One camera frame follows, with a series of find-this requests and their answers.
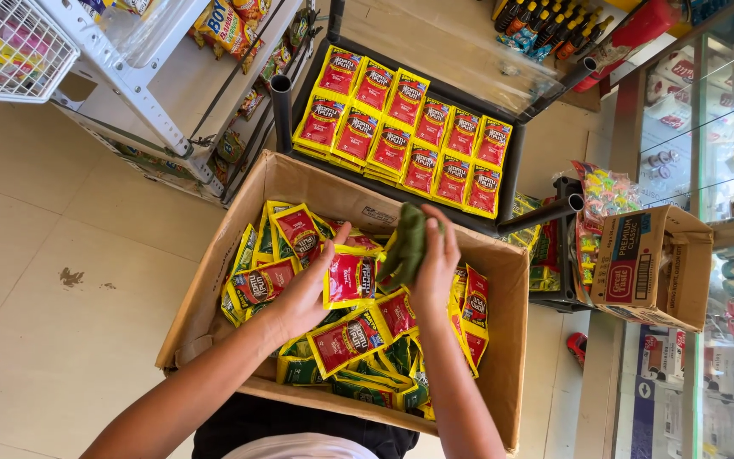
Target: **person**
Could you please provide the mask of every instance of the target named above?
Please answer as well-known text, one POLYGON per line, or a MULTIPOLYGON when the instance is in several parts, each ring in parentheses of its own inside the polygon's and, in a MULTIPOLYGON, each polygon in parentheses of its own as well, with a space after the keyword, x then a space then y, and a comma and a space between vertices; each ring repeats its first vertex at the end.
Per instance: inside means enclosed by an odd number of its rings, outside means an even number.
MULTIPOLYGON (((446 457, 505 458, 494 421, 466 369, 446 313, 460 261, 452 222, 424 204, 426 256, 410 304, 415 312, 429 394, 446 457), (438 228, 443 223, 443 234, 438 228)), ((351 225, 333 239, 342 244, 351 225)), ((165 458, 195 432, 192 458, 401 458, 418 433, 337 412, 235 394, 273 349, 316 326, 328 311, 322 280, 333 258, 324 244, 279 298, 191 360, 116 417, 82 454, 91 458, 165 458)))

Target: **barcode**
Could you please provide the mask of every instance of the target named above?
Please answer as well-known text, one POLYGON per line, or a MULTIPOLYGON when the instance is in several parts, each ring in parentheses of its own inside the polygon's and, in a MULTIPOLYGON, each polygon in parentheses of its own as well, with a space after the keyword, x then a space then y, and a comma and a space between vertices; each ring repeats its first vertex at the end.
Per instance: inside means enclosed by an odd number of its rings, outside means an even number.
POLYGON ((647 289, 650 284, 650 262, 652 256, 648 254, 638 256, 636 268, 636 299, 647 300, 647 289))

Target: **open cardboard box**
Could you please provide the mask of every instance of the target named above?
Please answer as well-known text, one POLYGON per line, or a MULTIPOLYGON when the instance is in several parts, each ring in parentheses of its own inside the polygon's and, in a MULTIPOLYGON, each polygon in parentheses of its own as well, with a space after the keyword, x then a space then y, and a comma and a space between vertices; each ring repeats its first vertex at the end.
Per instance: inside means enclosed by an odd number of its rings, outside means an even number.
MULTIPOLYGON (((155 365, 167 375, 234 331, 219 309, 223 280, 243 230, 249 223, 259 224, 266 199, 306 203, 314 213, 347 220, 377 234, 392 232, 401 209, 401 203, 381 194, 285 155, 263 151, 206 249, 163 342, 155 365)), ((503 443, 515 453, 525 367, 528 255, 523 249, 463 227, 457 226, 456 232, 464 261, 488 278, 489 340, 480 361, 480 377, 475 381, 503 443)), ((240 391, 437 435, 434 422, 323 391, 280 385, 274 382, 275 376, 276 360, 268 359, 240 391)))
POLYGON ((712 228, 670 204, 609 216, 590 298, 631 322, 701 332, 712 254, 712 228))

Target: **hand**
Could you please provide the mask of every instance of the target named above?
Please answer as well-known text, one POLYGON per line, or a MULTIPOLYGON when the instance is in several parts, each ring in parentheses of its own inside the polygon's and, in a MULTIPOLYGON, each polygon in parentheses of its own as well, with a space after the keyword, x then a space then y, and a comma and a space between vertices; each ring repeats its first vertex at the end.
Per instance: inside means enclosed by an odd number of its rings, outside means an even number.
POLYGON ((342 224, 336 236, 325 241, 324 248, 311 265, 300 271, 278 298, 254 316, 262 315, 273 321, 279 342, 284 343, 314 328, 330 312, 322 307, 321 301, 325 272, 333 260, 333 245, 344 244, 350 228, 350 222, 342 224))
POLYGON ((436 207, 429 204, 421 206, 426 214, 426 256, 424 256, 415 285, 411 289, 409 302, 416 315, 423 317, 443 316, 449 303, 455 267, 461 260, 457 248, 452 221, 436 207), (438 229, 438 221, 445 228, 444 235, 438 229))

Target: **glass display case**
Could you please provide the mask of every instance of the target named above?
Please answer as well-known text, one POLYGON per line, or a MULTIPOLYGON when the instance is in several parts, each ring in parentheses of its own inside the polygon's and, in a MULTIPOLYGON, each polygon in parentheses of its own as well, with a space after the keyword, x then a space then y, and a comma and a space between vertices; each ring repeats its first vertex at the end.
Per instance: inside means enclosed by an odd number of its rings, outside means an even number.
POLYGON ((619 81, 609 167, 714 229, 706 326, 627 323, 613 457, 734 459, 734 3, 619 81))

